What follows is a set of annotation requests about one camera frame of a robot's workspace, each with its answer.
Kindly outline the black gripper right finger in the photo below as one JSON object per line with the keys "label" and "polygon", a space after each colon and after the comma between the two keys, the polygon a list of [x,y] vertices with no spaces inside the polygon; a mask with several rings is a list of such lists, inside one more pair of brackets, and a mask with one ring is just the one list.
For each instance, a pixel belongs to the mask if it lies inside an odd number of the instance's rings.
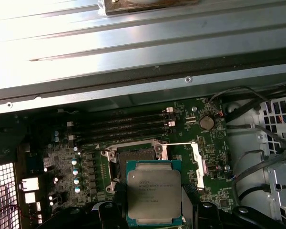
{"label": "black gripper right finger", "polygon": [[285,225],[258,210],[237,206],[227,213],[202,202],[192,184],[182,185],[182,215],[190,229],[284,229]]}

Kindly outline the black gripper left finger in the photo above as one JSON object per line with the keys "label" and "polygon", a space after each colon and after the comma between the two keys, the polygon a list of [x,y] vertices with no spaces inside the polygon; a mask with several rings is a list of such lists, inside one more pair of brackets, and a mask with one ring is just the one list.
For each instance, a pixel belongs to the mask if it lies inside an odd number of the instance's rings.
{"label": "black gripper left finger", "polygon": [[54,214],[39,229],[126,229],[127,185],[117,184],[112,201],[98,202],[90,211],[69,207]]}

